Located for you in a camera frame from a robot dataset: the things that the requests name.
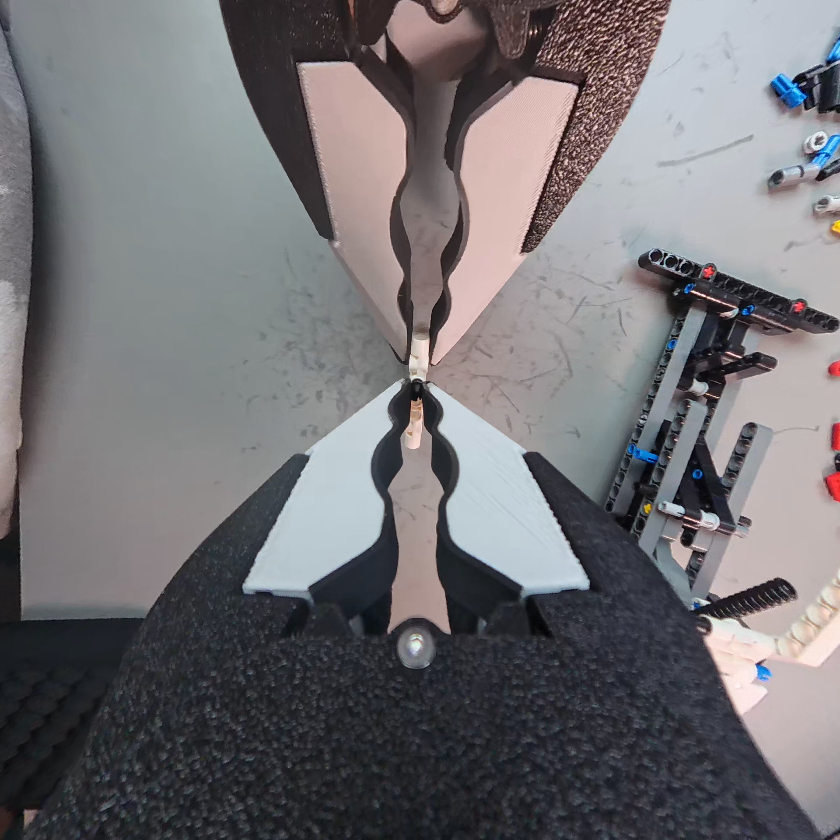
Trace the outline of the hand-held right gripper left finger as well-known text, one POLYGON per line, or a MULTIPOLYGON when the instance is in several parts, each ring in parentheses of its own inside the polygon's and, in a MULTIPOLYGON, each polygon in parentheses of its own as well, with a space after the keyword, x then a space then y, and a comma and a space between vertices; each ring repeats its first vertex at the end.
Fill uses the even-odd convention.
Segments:
POLYGON ((397 382, 310 447, 243 593, 335 604, 366 634, 386 633, 399 552, 389 487, 411 397, 397 382))

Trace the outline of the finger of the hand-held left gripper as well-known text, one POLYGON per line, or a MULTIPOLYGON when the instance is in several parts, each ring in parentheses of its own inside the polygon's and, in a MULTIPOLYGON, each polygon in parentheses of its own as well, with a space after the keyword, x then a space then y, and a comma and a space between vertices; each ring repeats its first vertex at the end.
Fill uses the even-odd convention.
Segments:
POLYGON ((524 240, 578 93, 565 80, 458 85, 445 146, 458 222, 441 258, 431 364, 454 348, 525 259, 524 240))
POLYGON ((381 60, 297 64, 329 211, 332 252, 396 357, 413 325, 410 246, 400 201, 410 173, 413 104, 381 60))

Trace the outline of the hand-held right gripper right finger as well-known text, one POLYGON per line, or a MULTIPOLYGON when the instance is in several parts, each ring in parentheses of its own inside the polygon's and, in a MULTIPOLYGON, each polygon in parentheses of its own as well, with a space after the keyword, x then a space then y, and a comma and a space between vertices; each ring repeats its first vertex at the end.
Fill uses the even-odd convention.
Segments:
POLYGON ((442 490, 437 577, 449 630, 476 634, 501 606, 586 592, 590 580, 526 461, 526 450, 437 385, 423 390, 442 490))

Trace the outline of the white beam brick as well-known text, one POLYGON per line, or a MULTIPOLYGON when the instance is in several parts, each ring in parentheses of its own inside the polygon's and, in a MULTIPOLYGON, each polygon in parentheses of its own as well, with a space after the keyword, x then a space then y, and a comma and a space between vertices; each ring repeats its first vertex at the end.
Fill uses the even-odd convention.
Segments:
MULTIPOLYGON (((417 327, 412 336, 410 355, 408 359, 408 376, 412 379, 420 379, 426 383, 430 358, 431 339, 427 325, 417 327)), ((410 403, 407 426, 403 435, 403 443, 406 449, 415 450, 421 445, 424 431, 424 401, 423 403, 410 403)))

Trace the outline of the partly built toy truck chassis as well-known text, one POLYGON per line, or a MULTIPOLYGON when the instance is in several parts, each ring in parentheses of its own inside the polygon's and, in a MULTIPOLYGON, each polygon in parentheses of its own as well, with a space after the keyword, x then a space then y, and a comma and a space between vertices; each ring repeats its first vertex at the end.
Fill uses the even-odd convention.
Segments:
POLYGON ((699 621, 730 702, 743 716, 768 694, 767 660, 817 668, 838 648, 838 573, 781 635, 755 631, 743 620, 794 602, 797 592, 787 580, 713 597, 730 542, 749 536, 752 521, 743 509, 773 433, 744 424, 721 469, 712 449, 741 382, 778 364, 758 351, 760 338, 836 333, 838 318, 806 299, 783 297, 665 249, 652 248, 637 263, 669 281, 675 320, 604 510, 699 621))

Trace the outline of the pile of blue black pins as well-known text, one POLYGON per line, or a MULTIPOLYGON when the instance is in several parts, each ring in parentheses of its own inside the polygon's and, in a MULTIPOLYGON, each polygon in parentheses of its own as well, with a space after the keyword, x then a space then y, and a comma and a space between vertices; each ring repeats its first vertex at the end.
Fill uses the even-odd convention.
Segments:
MULTIPOLYGON (((839 113, 839 41, 821 63, 793 77, 780 73, 770 82, 779 103, 792 111, 815 110, 819 115, 839 113)), ((824 183, 839 172, 839 134, 822 129, 808 135, 802 145, 804 161, 775 170, 768 178, 771 193, 803 184, 824 183)))

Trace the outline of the pile of red white pieces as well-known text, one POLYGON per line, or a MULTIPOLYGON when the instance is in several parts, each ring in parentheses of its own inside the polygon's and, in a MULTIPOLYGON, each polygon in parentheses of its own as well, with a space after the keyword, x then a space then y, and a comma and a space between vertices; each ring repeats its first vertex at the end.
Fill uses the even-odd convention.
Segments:
MULTIPOLYGON (((839 360, 830 363, 827 373, 834 379, 839 379, 839 360)), ((839 421, 833 423, 831 430, 831 448, 834 452, 833 472, 825 478, 827 491, 832 499, 839 502, 839 421)))

